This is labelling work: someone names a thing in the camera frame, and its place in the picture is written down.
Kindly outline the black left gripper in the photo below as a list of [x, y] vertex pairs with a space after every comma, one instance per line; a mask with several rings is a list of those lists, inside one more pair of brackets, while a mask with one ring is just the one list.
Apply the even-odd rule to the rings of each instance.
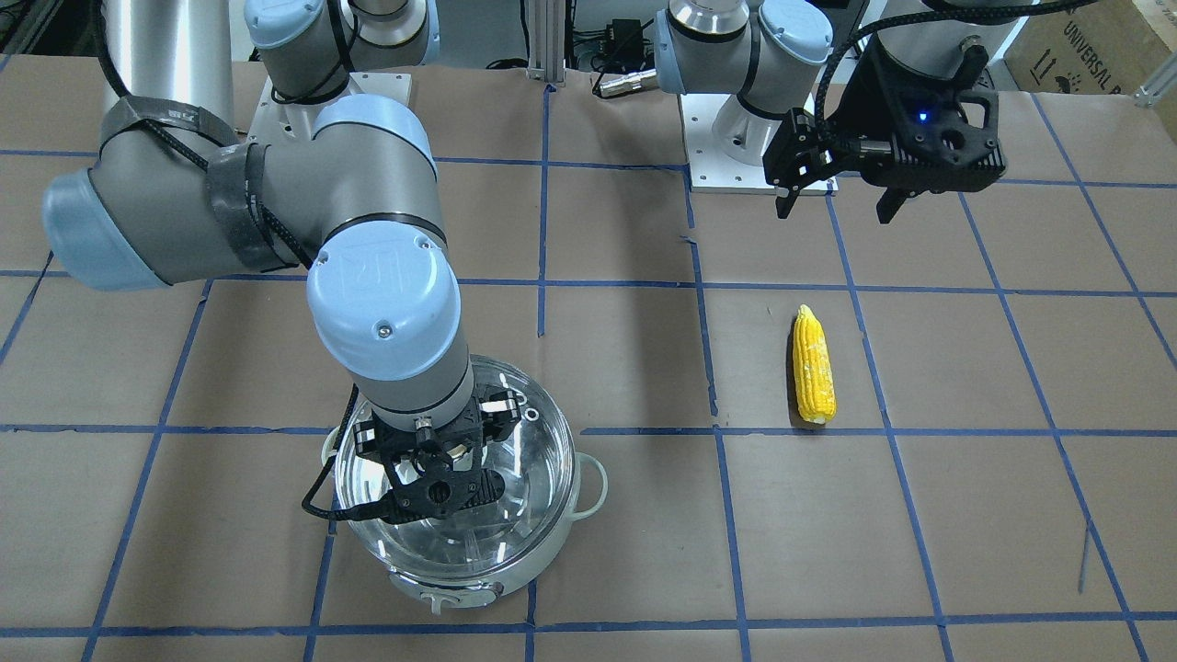
[[[777, 217], [787, 219], [803, 188], [842, 172], [862, 171], [867, 164], [887, 163], [892, 155], [895, 145], [890, 140], [870, 140], [842, 131], [825, 134], [807, 110], [792, 108], [782, 115], [762, 155], [762, 172], [776, 188]], [[886, 188], [877, 201], [878, 221], [895, 221], [912, 197], [909, 188]]]

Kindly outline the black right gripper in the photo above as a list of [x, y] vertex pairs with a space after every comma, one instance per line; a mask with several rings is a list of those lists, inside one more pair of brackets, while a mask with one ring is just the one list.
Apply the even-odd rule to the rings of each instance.
[[398, 468], [404, 462], [417, 474], [424, 474], [428, 458], [450, 469], [468, 454], [480, 462], [483, 446], [507, 439], [523, 419], [524, 403], [524, 395], [512, 388], [476, 386], [458, 417], [438, 428], [420, 417], [412, 430], [404, 431], [373, 416], [355, 426], [355, 454], [379, 462], [392, 479], [400, 477]]

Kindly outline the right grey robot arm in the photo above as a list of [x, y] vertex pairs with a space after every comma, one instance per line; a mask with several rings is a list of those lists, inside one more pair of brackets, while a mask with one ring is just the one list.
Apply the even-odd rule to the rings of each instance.
[[113, 99], [91, 168], [56, 177], [42, 225], [56, 258], [101, 291], [277, 269], [308, 272], [315, 331], [371, 411], [415, 446], [460, 454], [476, 393], [438, 168], [407, 105], [364, 69], [424, 62], [428, 1], [248, 1], [244, 19], [290, 111], [291, 137], [244, 143], [231, 124], [222, 1], [93, 1]]

